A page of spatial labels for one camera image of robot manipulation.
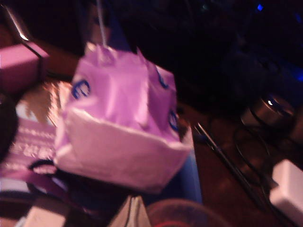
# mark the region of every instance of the plastic bag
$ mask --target plastic bag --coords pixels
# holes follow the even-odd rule
[[[158,193],[192,146],[179,141],[173,75],[141,54],[97,46],[73,79],[55,140],[67,172]]]

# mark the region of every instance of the metal rod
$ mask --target metal rod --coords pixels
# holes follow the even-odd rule
[[[230,170],[230,172],[234,175],[236,180],[240,183],[246,194],[254,201],[256,206],[263,210],[264,206],[260,199],[260,197],[257,195],[257,193],[253,190],[250,183],[246,180],[245,176],[241,172],[241,170],[238,169],[238,167],[225,155],[225,153],[222,151],[222,149],[214,142],[213,138],[208,134],[208,132],[204,129],[204,127],[198,123],[199,129],[202,131],[202,133],[207,137],[208,142],[210,146],[212,147],[213,151],[216,152],[216,154],[219,156],[219,158],[222,160],[222,162],[226,165],[226,167]]]

